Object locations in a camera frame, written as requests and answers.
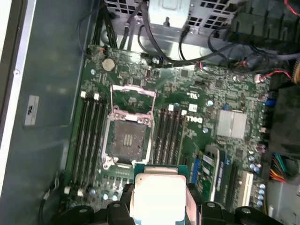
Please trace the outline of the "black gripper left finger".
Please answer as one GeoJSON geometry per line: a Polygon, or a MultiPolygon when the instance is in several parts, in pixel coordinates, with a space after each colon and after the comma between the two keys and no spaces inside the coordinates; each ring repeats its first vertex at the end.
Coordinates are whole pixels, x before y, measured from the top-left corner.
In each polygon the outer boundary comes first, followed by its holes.
{"type": "Polygon", "coordinates": [[[133,184],[126,184],[119,201],[113,201],[106,208],[94,211],[90,206],[75,206],[62,214],[63,225],[133,225],[129,208],[133,184]]]}

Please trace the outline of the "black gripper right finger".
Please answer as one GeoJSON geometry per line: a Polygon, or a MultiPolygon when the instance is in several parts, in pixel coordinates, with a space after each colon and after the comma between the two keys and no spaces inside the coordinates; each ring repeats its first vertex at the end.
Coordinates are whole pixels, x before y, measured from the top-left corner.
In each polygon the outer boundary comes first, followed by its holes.
{"type": "Polygon", "coordinates": [[[187,184],[187,217],[191,225],[280,225],[277,220],[247,206],[229,212],[217,202],[203,202],[195,184],[187,184]]]}

